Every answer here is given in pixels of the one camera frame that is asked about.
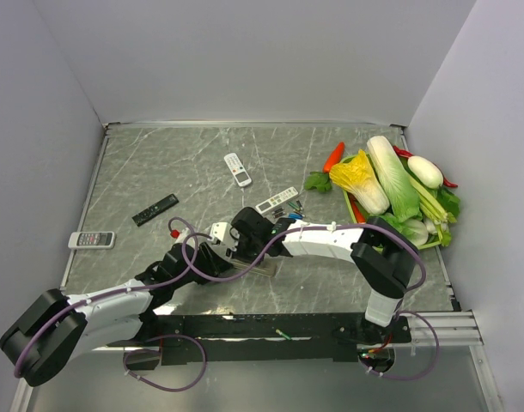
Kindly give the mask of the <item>white remote with blue button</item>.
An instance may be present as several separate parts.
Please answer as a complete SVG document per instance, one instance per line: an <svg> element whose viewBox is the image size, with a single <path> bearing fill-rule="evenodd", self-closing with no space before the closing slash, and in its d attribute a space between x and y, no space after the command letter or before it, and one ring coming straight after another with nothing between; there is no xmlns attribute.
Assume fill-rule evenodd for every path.
<svg viewBox="0 0 524 412"><path fill-rule="evenodd" d="M230 263L239 271L245 271L249 266L248 263L237 259L231 259ZM273 277L277 272L277 264L271 260L264 260L256 264L249 272L260 276Z"/></svg>

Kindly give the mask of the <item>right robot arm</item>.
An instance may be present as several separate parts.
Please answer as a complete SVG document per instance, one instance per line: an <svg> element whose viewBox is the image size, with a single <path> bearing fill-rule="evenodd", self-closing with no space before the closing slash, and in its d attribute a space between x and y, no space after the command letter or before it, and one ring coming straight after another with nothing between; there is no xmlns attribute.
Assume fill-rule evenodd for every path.
<svg viewBox="0 0 524 412"><path fill-rule="evenodd" d="M419 251L379 217L366 223L317 224L295 218L272 222L253 208L231 222L238 233L237 251L249 261L270 257L335 258L353 263L371 292L362 321L363 334L381 342L393 329L393 318L408 290Z"/></svg>

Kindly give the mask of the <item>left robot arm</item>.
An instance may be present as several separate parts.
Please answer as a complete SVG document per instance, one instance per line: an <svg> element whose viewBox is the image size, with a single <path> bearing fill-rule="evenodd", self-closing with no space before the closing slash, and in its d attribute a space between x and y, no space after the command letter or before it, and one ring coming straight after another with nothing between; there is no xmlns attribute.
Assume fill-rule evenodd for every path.
<svg viewBox="0 0 524 412"><path fill-rule="evenodd" d="M88 351L120 341L155 339L154 310L178 288L232 270L231 251L206 242L174 245L160 261L117 287L91 294L44 292L1 336L0 349L31 386L43 385Z"/></svg>

